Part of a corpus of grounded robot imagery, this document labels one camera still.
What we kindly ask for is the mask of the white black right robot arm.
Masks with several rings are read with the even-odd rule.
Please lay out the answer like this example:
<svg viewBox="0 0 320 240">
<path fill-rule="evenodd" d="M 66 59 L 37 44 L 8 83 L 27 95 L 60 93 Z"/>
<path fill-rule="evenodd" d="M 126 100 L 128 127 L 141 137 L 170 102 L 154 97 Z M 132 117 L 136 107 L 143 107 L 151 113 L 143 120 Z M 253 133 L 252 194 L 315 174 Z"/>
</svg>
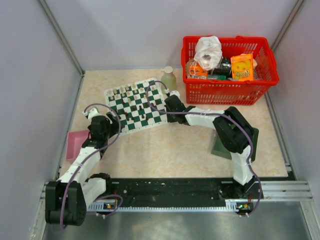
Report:
<svg viewBox="0 0 320 240">
<path fill-rule="evenodd" d="M 167 121 L 214 129 L 222 146 L 230 152 L 234 194 L 239 198 L 249 195 L 256 179 L 251 162 L 256 157 L 259 131 L 249 124 L 236 107 L 231 106 L 223 111 L 205 110 L 192 105 L 186 107 L 178 91 L 164 92 L 167 95 L 164 100 Z"/>
</svg>

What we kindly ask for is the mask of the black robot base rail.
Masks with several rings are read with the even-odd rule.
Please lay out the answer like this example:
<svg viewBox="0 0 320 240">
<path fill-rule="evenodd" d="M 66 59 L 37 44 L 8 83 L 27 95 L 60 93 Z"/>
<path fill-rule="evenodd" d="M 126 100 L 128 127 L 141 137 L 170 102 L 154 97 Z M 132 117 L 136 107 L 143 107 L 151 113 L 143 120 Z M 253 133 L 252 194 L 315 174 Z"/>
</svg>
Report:
<svg viewBox="0 0 320 240">
<path fill-rule="evenodd" d="M 232 178 L 113 178 L 105 194 L 122 196 L 121 209 L 181 210 L 224 207 L 227 200 L 252 203 L 262 199 L 259 183 L 252 179 L 245 186 Z"/>
</svg>

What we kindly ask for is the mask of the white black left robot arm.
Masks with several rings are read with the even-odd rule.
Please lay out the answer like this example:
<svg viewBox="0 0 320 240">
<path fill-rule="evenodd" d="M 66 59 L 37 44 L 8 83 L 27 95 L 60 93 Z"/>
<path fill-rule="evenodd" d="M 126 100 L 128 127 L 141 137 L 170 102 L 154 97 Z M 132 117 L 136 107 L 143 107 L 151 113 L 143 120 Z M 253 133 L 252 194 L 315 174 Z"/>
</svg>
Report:
<svg viewBox="0 0 320 240">
<path fill-rule="evenodd" d="M 117 114 L 101 115 L 96 108 L 86 117 L 90 120 L 88 136 L 68 170 L 45 187 L 45 221 L 48 224 L 80 226 L 87 208 L 99 197 L 109 198 L 114 191 L 110 176 L 99 173 L 90 176 L 93 167 L 108 148 L 108 140 L 121 133 Z"/>
</svg>

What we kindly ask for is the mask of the green white chess mat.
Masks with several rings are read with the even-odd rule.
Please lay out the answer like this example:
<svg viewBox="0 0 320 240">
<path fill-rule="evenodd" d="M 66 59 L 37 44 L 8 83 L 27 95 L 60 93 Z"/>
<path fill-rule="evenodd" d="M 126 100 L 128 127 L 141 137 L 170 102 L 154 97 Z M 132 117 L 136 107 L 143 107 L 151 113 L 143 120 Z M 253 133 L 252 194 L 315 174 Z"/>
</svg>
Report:
<svg viewBox="0 0 320 240">
<path fill-rule="evenodd" d="M 128 135 L 167 123 L 165 98 L 156 78 L 125 84 L 104 91 L 105 104 L 117 112 L 121 134 Z"/>
</svg>

